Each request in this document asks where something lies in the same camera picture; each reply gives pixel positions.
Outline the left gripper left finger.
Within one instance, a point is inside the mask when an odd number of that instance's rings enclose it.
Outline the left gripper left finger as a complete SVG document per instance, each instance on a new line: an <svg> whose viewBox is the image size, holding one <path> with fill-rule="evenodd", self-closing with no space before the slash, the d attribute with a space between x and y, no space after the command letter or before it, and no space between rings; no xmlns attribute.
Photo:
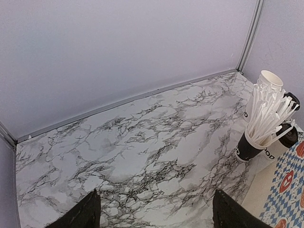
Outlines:
<svg viewBox="0 0 304 228"><path fill-rule="evenodd" d="M80 200L71 210L47 228L99 228L101 199L94 189Z"/></svg>

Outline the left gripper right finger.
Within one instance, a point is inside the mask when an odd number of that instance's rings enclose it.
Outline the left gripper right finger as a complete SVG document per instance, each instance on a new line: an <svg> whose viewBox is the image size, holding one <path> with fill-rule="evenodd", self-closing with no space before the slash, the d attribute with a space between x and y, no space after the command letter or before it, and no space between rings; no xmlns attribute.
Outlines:
<svg viewBox="0 0 304 228"><path fill-rule="evenodd" d="M215 228L271 228L241 205L223 190L216 190L212 202Z"/></svg>

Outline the blue checkered paper bag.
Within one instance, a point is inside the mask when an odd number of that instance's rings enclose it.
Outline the blue checkered paper bag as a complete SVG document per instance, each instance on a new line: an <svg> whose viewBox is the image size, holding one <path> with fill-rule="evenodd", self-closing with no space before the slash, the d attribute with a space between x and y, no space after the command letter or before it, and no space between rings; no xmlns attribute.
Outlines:
<svg viewBox="0 0 304 228"><path fill-rule="evenodd" d="M242 207L273 228L304 226L303 140L255 175Z"/></svg>

